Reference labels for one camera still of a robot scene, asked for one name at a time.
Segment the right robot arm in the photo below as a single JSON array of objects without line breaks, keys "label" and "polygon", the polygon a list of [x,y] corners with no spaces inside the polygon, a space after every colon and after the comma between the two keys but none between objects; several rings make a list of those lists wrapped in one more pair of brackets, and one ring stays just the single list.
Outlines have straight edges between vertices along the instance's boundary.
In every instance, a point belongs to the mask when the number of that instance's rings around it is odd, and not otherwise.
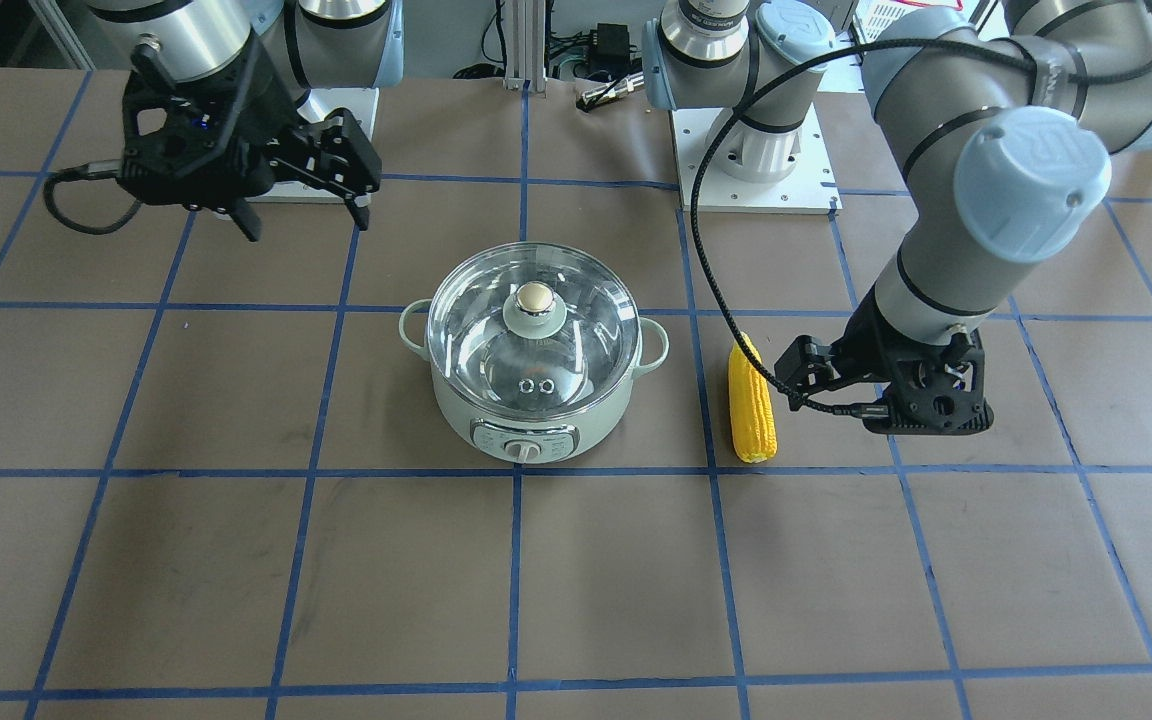
[{"label": "right robot arm", "polygon": [[251,206],[280,183],[343,200],[357,228],[381,159],[353,109],[314,91],[391,88],[404,70],[399,1],[91,1],[132,70],[109,177],[150,206],[206,209],[259,240]]}]

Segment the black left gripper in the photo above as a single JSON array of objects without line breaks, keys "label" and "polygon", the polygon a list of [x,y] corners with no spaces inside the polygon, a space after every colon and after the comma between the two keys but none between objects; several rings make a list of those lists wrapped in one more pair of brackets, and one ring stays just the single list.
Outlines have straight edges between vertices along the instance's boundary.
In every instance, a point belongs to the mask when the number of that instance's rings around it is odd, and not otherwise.
[{"label": "black left gripper", "polygon": [[[854,416],[869,432],[887,435],[970,435],[995,420],[984,397],[986,354],[977,331],[952,331],[946,344],[909,340],[864,297],[835,342],[801,334],[774,364],[790,388],[791,409]],[[823,406],[813,395],[854,384],[882,384],[873,402]]]}]

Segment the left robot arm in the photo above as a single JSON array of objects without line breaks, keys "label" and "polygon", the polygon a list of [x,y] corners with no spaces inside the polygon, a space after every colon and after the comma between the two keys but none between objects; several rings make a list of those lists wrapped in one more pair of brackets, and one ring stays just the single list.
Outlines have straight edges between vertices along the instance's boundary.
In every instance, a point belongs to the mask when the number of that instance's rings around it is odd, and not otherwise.
[{"label": "left robot arm", "polygon": [[1152,150],[1152,1],[1007,1],[1005,22],[984,41],[960,10],[927,6],[852,47],[801,1],[669,1],[645,24],[650,101],[719,109],[690,200],[712,167],[785,179],[824,69],[858,55],[918,210],[836,341],[796,338],[768,367],[733,334],[758,409],[776,391],[873,433],[991,427],[979,324],[1068,247],[1105,199],[1112,156]]}]

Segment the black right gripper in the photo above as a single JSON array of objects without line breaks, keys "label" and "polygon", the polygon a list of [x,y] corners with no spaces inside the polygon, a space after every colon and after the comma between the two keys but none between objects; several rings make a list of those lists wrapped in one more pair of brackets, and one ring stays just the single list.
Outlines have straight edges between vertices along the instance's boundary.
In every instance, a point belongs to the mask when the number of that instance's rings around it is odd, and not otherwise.
[{"label": "black right gripper", "polygon": [[338,196],[361,232],[381,184],[381,159],[351,109],[302,122],[259,36],[202,79],[175,82],[157,50],[132,51],[123,99],[124,149],[116,182],[147,205],[227,209],[247,241],[262,219],[247,199],[275,181],[265,149],[276,141],[276,179]]}]

